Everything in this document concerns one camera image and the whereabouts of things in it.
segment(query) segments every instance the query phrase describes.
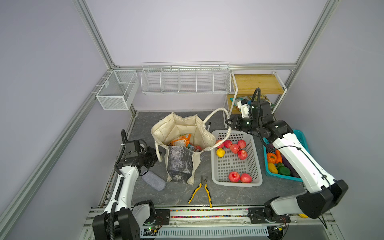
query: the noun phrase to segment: pliers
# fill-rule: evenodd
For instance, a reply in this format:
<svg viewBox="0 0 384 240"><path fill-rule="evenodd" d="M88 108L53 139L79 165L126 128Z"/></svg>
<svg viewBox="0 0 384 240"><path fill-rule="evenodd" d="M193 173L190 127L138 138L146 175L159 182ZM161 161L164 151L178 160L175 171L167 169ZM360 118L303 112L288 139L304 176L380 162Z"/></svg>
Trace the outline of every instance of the pliers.
<svg viewBox="0 0 384 240"><path fill-rule="evenodd" d="M204 188L205 188L205 190L207 191L207 194L208 194L209 206L212 208L211 194L209 193L209 190L208 190L207 179L208 179L207 176L201 175L201 183L200 183L199 186L195 189L195 191L192 193L192 196L191 196L191 198L190 198L189 201L188 201L189 204L191 203L191 201L192 201L193 197L195 196L195 194L197 193L197 191L198 191L202 186L204 186Z"/></svg>

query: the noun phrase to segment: red apple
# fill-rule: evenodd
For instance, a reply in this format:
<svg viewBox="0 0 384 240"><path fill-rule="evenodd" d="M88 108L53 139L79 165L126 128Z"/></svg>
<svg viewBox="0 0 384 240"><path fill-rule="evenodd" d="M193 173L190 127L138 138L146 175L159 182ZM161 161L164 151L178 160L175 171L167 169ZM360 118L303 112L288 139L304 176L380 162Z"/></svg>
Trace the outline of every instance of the red apple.
<svg viewBox="0 0 384 240"><path fill-rule="evenodd" d="M220 144L219 146L217 146L217 148L223 148L224 147L224 143Z"/></svg>
<svg viewBox="0 0 384 240"><path fill-rule="evenodd" d="M239 147L239 145L237 145L237 144L232 144L229 148L231 149L231 151L232 151L233 153L238 153L239 150L240 150L240 147Z"/></svg>
<svg viewBox="0 0 384 240"><path fill-rule="evenodd" d="M241 159L241 160L244 160L248 157L248 153L244 150L240 150L238 153L237 153L237 156Z"/></svg>
<svg viewBox="0 0 384 240"><path fill-rule="evenodd" d="M231 145L232 145L232 142L229 141L229 140L226 140L226 141L224 142L224 146L225 146L226 148L230 148Z"/></svg>
<svg viewBox="0 0 384 240"><path fill-rule="evenodd" d="M237 144L240 146L241 149L245 148L247 143L244 140L239 140Z"/></svg>
<svg viewBox="0 0 384 240"><path fill-rule="evenodd" d="M240 181L241 181L242 183L250 183L250 182L252 182L252 177L249 176L249 175L246 174L246 173L243 173L243 174L241 175Z"/></svg>
<svg viewBox="0 0 384 240"><path fill-rule="evenodd" d="M231 172L228 178L231 182L238 182L240 180L240 174L237 172Z"/></svg>

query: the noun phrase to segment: white mesh basket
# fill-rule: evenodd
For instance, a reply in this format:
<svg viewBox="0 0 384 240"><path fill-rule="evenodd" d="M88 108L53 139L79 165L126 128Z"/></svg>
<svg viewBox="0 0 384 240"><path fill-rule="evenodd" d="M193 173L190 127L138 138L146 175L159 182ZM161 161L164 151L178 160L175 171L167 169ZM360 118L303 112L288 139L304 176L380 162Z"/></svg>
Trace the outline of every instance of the white mesh basket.
<svg viewBox="0 0 384 240"><path fill-rule="evenodd" d="M141 88L145 94L229 93L231 73L229 64L144 67Z"/></svg>
<svg viewBox="0 0 384 240"><path fill-rule="evenodd" d="M217 140L224 139L227 130L216 130L213 131L212 134ZM223 147L225 155L223 157L218 157L216 155L217 148L212 149L212 180L214 183L234 187L260 186L263 182L263 178L252 135L232 130L228 140L232 141L233 144L237 143L239 140L244 140L247 143L244 150L247 152L248 156L245 160L241 160L237 154L233 153L229 148ZM252 182L230 182L228 176L233 171L238 172L240 175L248 173L252 177Z"/></svg>
<svg viewBox="0 0 384 240"><path fill-rule="evenodd" d="M136 71L113 70L96 97L106 110L129 110L138 88Z"/></svg>

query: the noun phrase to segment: teal basket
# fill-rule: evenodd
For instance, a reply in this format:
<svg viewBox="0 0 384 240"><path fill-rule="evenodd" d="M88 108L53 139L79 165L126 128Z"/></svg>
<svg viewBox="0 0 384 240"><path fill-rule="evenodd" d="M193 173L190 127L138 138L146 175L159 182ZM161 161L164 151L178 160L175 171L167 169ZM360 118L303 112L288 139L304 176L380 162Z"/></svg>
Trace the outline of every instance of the teal basket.
<svg viewBox="0 0 384 240"><path fill-rule="evenodd" d="M296 135L297 139L303 145L305 150L307 150L307 152L310 152L310 150L308 149L308 144L307 144L307 140L305 139L304 133L302 133L300 130L296 130L296 129L293 130L293 133ZM264 139L264 142L266 144L269 144L267 139L265 139L265 138L263 138L263 139ZM280 177L280 178L290 179L290 180L299 181L299 182L303 181L301 178L298 178L298 177L291 177L291 176L285 176L285 175L281 175L281 174L271 173L268 169L268 162L266 159L266 148L264 147L264 145L263 145L263 149L264 149L265 171L267 172L267 174L274 176L274 177Z"/></svg>

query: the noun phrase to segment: work surface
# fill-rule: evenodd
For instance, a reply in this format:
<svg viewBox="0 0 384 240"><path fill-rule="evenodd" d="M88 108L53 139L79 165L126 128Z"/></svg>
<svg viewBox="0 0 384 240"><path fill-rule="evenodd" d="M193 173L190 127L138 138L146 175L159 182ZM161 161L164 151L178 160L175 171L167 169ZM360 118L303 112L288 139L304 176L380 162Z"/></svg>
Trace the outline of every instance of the work surface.
<svg viewBox="0 0 384 240"><path fill-rule="evenodd" d="M202 120L210 113L211 112L176 112L177 115L184 118L197 114ZM168 114L170 114L170 112L139 112L129 139L143 139L147 142L148 146L154 147L151 128ZM217 112L209 121L211 122L210 132L225 129L222 112ZM207 185L211 193L213 205L263 205L273 197L284 197L304 192L301 182L266 175L263 145L257 137L254 138L254 141L263 176L263 183L259 187L228 187L215 184L211 174L211 152L205 151L201 154L201 163L195 172L194 185L167 182L164 190L157 191L139 177L135 184L132 203L135 204L151 199L155 206L209 205L208 196L204 190L199 190L191 204L188 204L192 192L200 183L201 175L208 176ZM162 147L159 147L159 149L161 152L165 152ZM162 179L167 179L164 161L157 162L155 166L151 168L151 171Z"/></svg>

